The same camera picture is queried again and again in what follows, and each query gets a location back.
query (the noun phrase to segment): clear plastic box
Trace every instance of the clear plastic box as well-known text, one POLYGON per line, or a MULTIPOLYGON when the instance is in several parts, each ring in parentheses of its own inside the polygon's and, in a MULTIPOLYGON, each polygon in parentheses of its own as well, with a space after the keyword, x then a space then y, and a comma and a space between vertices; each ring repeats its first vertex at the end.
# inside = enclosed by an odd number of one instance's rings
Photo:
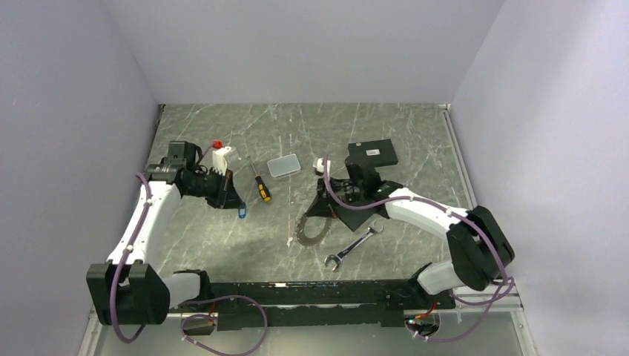
POLYGON ((269 167, 269 172, 273 178, 301 171, 301 165, 296 154, 271 159, 266 165, 269 167))

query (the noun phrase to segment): marble surface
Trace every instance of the marble surface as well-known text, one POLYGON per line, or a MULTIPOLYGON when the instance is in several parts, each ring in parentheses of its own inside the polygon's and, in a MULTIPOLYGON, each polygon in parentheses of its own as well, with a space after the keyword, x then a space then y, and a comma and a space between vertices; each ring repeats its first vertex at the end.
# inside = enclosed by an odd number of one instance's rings
MULTIPOLYGON (((423 264, 444 259, 448 250, 440 239, 393 220, 384 220, 383 233, 349 254, 336 273, 324 266, 325 257, 345 248, 369 222, 352 233, 335 220, 326 239, 313 247, 303 247, 295 239, 296 222, 315 198, 314 158, 330 153, 332 176, 347 178, 343 161, 349 142, 391 138, 399 163, 378 168, 383 179, 430 199, 467 207, 439 111, 437 105, 363 103, 168 105, 148 162, 159 162, 171 140, 205 148, 221 139, 243 157, 230 168, 248 215, 242 220, 235 210, 216 210, 203 199, 185 197, 166 228, 159 259, 151 264, 163 277, 201 268, 214 282, 262 282, 408 278, 423 264), (287 154, 297 155, 301 172, 272 178, 266 162, 287 154), (272 202, 262 202, 254 189, 247 155, 269 187, 272 202)), ((322 225, 321 219, 309 220, 306 232, 312 235, 322 225)))

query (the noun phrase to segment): black bracket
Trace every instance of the black bracket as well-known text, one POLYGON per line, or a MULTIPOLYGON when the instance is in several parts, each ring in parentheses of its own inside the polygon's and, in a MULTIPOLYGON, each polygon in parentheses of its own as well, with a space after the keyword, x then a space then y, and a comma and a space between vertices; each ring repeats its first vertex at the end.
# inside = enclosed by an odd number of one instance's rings
MULTIPOLYGON (((90 266, 88 288, 99 321, 111 325, 109 296, 116 265, 101 263, 90 266)), ((120 282, 127 279, 129 284, 119 286, 116 293, 116 313, 120 325, 161 324, 168 314, 171 295, 166 284, 148 264, 133 264, 122 267, 120 282)))
MULTIPOLYGON (((479 205, 467 212, 467 218, 489 237, 502 264, 509 265, 516 254, 491 212, 479 205)), ((450 256, 457 277, 471 289, 483 291, 492 280, 503 276, 500 276, 498 265, 485 242, 476 241, 474 236, 476 232, 464 222, 450 226, 447 232, 450 256)))

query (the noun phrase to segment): gray wall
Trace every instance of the gray wall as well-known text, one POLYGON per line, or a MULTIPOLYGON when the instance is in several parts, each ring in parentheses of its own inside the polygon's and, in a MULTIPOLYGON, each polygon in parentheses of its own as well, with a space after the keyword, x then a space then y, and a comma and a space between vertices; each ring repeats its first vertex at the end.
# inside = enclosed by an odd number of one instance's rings
POLYGON ((0 355, 76 355, 157 104, 101 1, 3 1, 0 53, 0 355))
POLYGON ((504 0, 105 0, 158 102, 451 102, 504 0))
POLYGON ((629 3, 507 0, 452 102, 541 355, 629 355, 629 3))

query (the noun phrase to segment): wrench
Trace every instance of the wrench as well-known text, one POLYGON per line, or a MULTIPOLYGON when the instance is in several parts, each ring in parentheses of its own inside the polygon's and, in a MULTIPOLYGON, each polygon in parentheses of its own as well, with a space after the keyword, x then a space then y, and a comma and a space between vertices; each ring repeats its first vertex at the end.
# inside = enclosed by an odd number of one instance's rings
POLYGON ((381 233, 382 230, 384 230, 384 226, 382 225, 382 223, 378 220, 373 220, 369 224, 369 229, 367 229, 367 231, 365 231, 365 233, 361 237, 359 237, 358 240, 345 247, 345 249, 338 254, 329 255, 325 261, 326 267, 330 264, 331 261, 334 261, 334 263, 336 263, 336 266, 334 266, 332 271, 338 271, 338 269, 340 268, 340 264, 343 262, 343 258, 345 258, 345 256, 347 256, 349 252, 352 252, 354 248, 357 248, 361 243, 364 243, 372 235, 381 233))

